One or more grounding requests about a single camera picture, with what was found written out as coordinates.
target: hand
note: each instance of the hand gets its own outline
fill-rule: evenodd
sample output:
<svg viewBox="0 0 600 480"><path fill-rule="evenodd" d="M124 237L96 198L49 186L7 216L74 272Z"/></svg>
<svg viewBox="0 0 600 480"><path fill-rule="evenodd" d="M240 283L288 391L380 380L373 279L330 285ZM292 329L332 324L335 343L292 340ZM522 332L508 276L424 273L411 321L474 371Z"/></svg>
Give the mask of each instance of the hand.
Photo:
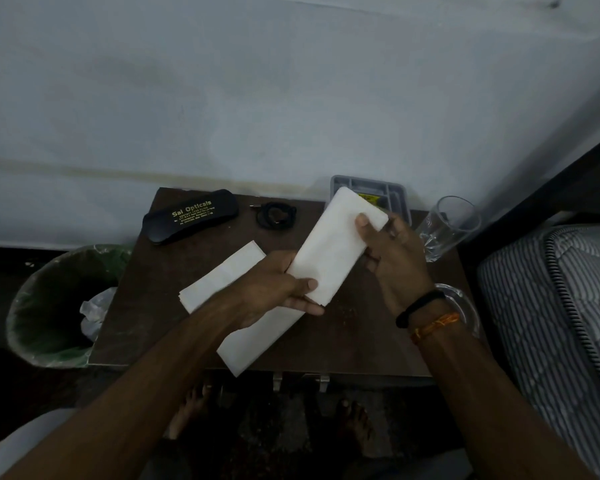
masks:
<svg viewBox="0 0 600 480"><path fill-rule="evenodd" d="M236 298L242 304L238 328L256 323L276 306L294 308L310 315L322 315L324 308L304 297L318 288L318 282L309 278L297 279L286 273L295 251L273 251L231 285L220 291L228 299Z"/></svg>
<svg viewBox="0 0 600 480"><path fill-rule="evenodd" d="M394 316L425 293L435 290L422 241L397 215L391 215L389 231L376 231L364 214L356 228L368 245L367 268L376 275L384 302Z"/></svg>

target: stack of napkins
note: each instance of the stack of napkins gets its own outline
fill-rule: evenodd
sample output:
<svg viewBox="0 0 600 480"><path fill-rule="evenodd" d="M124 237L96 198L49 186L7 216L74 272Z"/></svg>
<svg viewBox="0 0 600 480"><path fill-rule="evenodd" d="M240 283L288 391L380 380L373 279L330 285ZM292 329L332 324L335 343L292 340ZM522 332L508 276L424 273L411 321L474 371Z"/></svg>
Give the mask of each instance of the stack of napkins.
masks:
<svg viewBox="0 0 600 480"><path fill-rule="evenodd" d="M360 212L367 215L377 230L384 227L389 219L384 211L352 190L340 188L289 266L287 272L296 278L318 280L318 288L307 297L320 305L327 305L331 301L365 250L365 243L360 239L354 223ZM180 301L192 313L264 256L258 245L251 241L206 276L184 288L180 292ZM250 327L229 334L218 348L218 355L233 375L238 377L302 315L302 312L290 308L274 308Z"/></svg>

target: trash can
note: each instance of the trash can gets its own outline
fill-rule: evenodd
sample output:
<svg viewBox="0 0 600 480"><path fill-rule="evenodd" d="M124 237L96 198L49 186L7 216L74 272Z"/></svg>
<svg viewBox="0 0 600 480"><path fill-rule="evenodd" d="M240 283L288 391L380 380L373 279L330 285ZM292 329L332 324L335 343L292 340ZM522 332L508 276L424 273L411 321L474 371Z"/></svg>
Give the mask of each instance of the trash can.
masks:
<svg viewBox="0 0 600 480"><path fill-rule="evenodd" d="M93 343L80 330L80 306L118 286L131 248L85 246L53 259L20 288L7 315L14 353L38 367L86 367Z"/></svg>

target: white wall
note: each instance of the white wall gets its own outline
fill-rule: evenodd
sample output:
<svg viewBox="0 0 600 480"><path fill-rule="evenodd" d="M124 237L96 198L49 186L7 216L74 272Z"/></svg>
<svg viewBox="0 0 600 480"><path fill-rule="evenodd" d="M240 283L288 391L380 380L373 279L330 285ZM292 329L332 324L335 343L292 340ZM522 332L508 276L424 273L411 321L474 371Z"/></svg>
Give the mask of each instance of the white wall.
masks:
<svg viewBox="0 0 600 480"><path fill-rule="evenodd" d="M0 244L130 242L160 185L343 173L488 216L600 140L600 37L280 0L0 0Z"/></svg>

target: yellow label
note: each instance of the yellow label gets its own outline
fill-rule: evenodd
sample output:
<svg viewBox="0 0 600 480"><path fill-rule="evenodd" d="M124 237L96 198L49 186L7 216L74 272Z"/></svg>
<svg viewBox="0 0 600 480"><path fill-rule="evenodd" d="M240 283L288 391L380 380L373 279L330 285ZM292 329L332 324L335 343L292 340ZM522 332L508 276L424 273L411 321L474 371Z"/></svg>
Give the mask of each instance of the yellow label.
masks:
<svg viewBox="0 0 600 480"><path fill-rule="evenodd" d="M181 226L189 224L193 221L197 221L202 217L212 216L216 208L210 201L197 203L190 207L184 207L183 209L172 212L171 215L174 217L174 222L179 223Z"/></svg>
<svg viewBox="0 0 600 480"><path fill-rule="evenodd" d="M378 206L378 200L380 200L380 197L378 195L369 195L369 194L358 194L358 195L360 195L360 197L362 197L364 200L366 200L370 204L373 204L376 207Z"/></svg>

